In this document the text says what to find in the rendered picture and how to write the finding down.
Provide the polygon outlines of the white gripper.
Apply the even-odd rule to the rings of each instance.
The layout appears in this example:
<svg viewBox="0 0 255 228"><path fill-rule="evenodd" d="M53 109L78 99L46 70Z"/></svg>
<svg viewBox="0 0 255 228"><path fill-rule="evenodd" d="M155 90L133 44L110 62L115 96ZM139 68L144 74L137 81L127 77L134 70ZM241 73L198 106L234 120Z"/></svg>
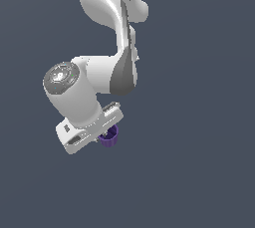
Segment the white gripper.
<svg viewBox="0 0 255 228"><path fill-rule="evenodd" d="M88 143L100 142L99 136L124 117L121 104L111 102L104 107L100 115L84 128L75 128L67 118L56 126L57 136L68 154L74 154Z"/></svg>

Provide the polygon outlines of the purple ribbed cup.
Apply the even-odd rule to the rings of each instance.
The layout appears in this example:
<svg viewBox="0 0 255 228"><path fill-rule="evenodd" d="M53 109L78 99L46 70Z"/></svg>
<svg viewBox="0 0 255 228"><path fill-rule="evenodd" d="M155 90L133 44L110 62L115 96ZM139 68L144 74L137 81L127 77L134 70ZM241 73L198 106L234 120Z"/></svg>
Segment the purple ribbed cup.
<svg viewBox="0 0 255 228"><path fill-rule="evenodd" d="M116 124L108 129L105 134L99 136L101 144L105 147L112 147L118 141L119 128Z"/></svg>

